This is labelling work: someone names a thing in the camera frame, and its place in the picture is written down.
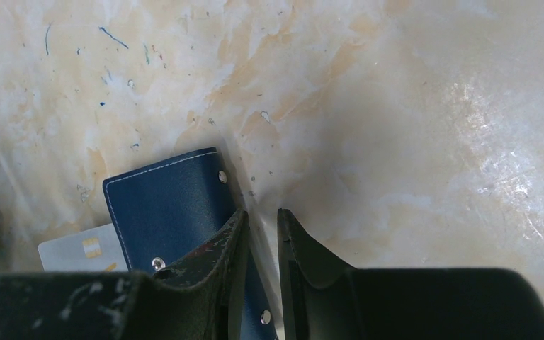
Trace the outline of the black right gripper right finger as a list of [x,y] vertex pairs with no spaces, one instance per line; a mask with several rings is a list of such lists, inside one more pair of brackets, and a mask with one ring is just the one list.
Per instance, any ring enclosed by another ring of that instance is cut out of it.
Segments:
[[544,339],[544,305],[504,268],[356,268],[277,213],[287,339]]

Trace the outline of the blue leather card holder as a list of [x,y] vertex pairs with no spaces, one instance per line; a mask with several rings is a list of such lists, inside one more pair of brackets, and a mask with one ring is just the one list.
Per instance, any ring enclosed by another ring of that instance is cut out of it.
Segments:
[[132,276],[119,339],[275,339],[271,307],[214,147],[106,179]]

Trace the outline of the grey credit card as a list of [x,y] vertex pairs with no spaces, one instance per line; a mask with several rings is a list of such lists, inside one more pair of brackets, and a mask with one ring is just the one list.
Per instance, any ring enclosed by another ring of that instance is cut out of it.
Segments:
[[128,271],[111,223],[43,242],[38,253],[45,271]]

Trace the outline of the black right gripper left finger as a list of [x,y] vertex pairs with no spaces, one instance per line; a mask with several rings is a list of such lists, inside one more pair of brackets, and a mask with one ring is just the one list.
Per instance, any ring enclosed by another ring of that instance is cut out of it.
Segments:
[[156,273],[0,273],[0,339],[238,339],[249,218]]

